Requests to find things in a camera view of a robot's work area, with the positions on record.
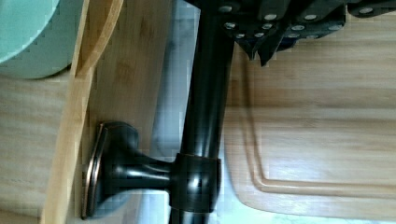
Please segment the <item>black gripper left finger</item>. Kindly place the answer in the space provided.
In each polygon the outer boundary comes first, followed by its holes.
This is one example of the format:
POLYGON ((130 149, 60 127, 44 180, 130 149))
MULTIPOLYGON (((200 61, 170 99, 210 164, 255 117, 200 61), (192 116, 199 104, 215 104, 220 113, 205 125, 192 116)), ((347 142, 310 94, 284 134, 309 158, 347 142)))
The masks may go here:
POLYGON ((219 25, 253 60, 270 60, 291 47, 285 37, 291 0, 186 0, 219 19, 219 25))

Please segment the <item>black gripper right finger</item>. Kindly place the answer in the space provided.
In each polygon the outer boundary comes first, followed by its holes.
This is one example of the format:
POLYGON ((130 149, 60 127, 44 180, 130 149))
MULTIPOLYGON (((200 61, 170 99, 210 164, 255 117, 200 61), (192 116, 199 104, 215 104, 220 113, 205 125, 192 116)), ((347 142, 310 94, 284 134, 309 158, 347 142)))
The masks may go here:
POLYGON ((299 39, 321 38, 342 29, 347 13, 365 19, 394 10, 395 0, 261 0, 258 18, 266 32, 256 48, 261 66, 299 39))

